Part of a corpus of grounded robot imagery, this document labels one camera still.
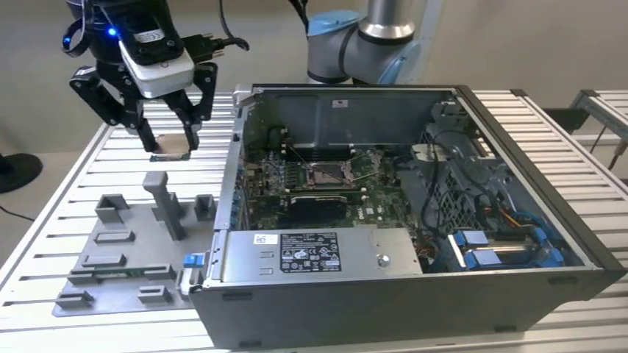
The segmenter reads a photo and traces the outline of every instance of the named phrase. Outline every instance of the orange wire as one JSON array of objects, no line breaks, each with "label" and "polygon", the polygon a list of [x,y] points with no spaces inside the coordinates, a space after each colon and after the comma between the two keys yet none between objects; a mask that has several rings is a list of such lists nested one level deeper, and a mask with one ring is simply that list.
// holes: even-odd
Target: orange wire
[{"label": "orange wire", "polygon": [[511,223],[512,223],[515,226],[520,227],[522,224],[511,217],[511,215],[508,215],[504,210],[500,210],[500,211],[502,211],[502,214],[504,215],[504,217],[507,218],[507,220],[510,220]]}]

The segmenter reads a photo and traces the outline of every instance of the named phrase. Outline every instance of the slotted metal table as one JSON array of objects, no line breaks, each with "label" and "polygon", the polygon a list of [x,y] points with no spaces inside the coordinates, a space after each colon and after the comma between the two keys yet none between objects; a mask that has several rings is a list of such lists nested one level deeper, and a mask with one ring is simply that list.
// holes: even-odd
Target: slotted metal table
[{"label": "slotted metal table", "polygon": [[[628,189],[527,96],[475,92],[614,255],[628,267]],[[146,106],[155,134],[179,132],[166,104]],[[52,316],[95,226],[104,193],[151,202],[144,172],[167,170],[180,199],[219,195],[232,128],[232,97],[216,96],[212,121],[190,161],[151,163],[138,138],[103,126],[0,270],[0,349],[22,352],[218,352],[194,310]],[[288,349],[279,352],[628,352],[628,277],[594,300],[560,306],[524,333]]]},{"label": "slotted metal table", "polygon": [[623,141],[628,141],[628,90],[583,90],[571,106],[584,109]]}]

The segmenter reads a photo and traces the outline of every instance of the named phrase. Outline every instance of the aluminum extrusion table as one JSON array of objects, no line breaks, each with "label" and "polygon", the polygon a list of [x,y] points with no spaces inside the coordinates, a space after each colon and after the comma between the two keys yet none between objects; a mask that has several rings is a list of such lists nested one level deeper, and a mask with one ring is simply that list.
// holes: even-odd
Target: aluminum extrusion table
[{"label": "aluminum extrusion table", "polygon": [[[498,121],[628,267],[628,188],[592,158],[527,96],[510,90],[475,92]],[[155,134],[180,132],[166,104],[146,106]],[[186,162],[151,163],[142,143],[103,126],[0,270],[0,349],[22,352],[218,352],[194,310],[52,316],[95,226],[104,193],[151,202],[144,172],[167,170],[180,199],[219,196],[232,128],[232,97],[218,94],[200,148]],[[284,349],[278,352],[628,352],[628,277],[594,300],[562,305],[524,333]]]}]

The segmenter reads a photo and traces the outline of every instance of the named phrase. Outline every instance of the warning label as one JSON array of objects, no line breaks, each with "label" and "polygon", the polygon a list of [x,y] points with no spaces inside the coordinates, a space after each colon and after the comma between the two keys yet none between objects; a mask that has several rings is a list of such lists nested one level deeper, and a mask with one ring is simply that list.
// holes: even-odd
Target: warning label
[{"label": "warning label", "polygon": [[282,234],[280,237],[283,272],[343,271],[336,233]]}]

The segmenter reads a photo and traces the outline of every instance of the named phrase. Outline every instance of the circuit board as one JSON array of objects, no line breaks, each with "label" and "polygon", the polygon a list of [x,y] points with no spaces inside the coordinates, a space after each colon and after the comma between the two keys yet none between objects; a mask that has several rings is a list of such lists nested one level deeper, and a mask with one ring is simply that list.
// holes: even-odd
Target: circuit board
[{"label": "circuit board", "polygon": [[311,163],[268,152],[247,165],[247,203],[252,229],[418,228],[392,158],[375,148]]}]

